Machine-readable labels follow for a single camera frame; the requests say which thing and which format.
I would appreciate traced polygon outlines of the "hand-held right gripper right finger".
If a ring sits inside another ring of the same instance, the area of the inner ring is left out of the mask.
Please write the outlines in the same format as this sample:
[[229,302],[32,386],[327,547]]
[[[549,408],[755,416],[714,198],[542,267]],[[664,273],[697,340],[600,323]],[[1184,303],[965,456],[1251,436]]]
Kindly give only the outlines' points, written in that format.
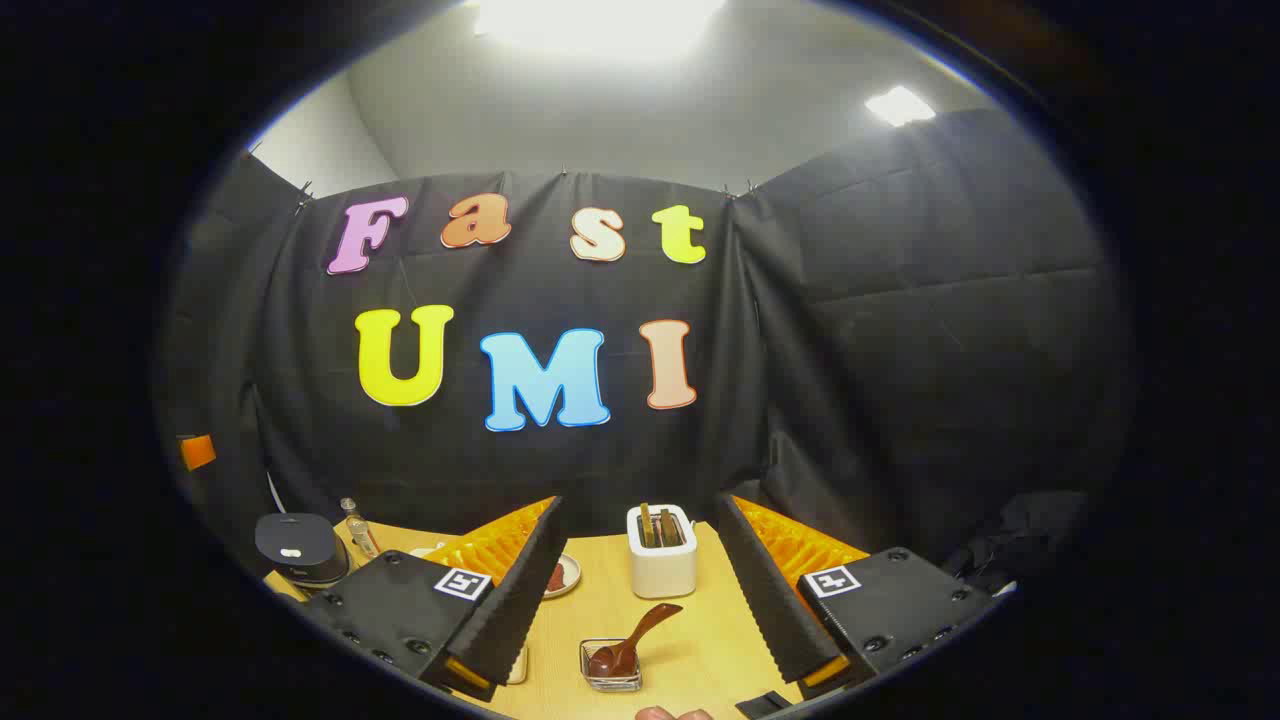
[[735,495],[716,512],[771,656],[806,698],[915,662],[997,602],[904,547],[868,553]]

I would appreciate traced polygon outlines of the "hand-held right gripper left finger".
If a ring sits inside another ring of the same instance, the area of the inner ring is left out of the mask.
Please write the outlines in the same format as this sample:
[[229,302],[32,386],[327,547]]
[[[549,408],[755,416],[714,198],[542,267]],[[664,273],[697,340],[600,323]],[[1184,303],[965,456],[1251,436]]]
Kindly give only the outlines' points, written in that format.
[[420,559],[388,550],[300,606],[375,664],[488,702],[506,685],[566,544],[552,496]]

